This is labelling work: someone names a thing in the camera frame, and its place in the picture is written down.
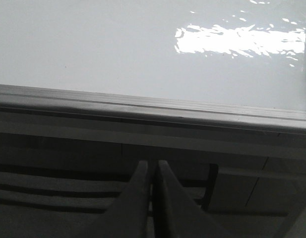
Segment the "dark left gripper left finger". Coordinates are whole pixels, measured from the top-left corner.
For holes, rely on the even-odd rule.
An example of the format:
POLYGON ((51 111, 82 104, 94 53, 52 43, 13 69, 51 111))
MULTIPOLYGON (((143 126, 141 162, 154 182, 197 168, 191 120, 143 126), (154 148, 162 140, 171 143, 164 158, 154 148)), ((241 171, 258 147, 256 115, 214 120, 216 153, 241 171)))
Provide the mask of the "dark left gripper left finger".
POLYGON ((150 201, 147 161, 139 161, 129 184, 92 226, 93 238, 144 238, 150 201))

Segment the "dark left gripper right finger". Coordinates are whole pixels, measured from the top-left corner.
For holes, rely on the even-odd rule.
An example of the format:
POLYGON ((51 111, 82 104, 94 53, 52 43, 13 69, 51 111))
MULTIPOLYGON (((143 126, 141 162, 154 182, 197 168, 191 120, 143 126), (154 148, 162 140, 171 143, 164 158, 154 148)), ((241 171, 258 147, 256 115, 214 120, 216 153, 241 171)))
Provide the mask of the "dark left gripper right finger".
POLYGON ((232 237, 211 216, 198 208, 164 160, 158 162, 155 171, 155 237, 232 237))

